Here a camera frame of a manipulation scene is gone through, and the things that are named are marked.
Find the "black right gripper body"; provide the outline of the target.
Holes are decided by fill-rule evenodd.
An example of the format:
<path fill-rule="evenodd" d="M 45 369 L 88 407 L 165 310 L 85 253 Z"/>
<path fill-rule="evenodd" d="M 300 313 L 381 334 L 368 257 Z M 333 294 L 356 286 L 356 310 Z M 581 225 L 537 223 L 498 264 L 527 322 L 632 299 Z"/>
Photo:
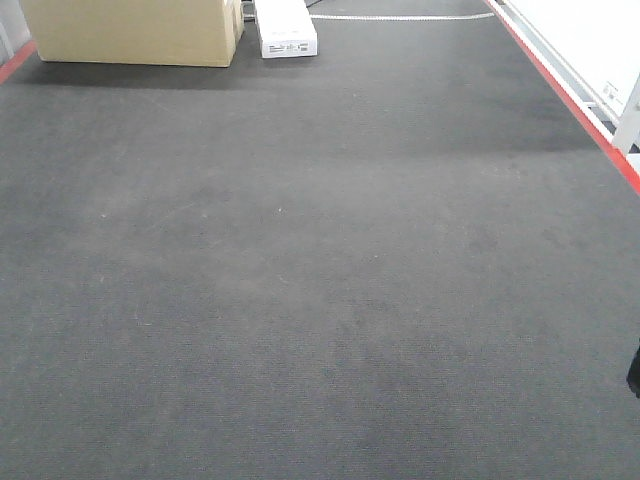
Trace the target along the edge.
<path fill-rule="evenodd" d="M 630 391 L 637 398 L 640 398 L 640 348 L 634 354 L 626 376 L 626 382 Z"/>

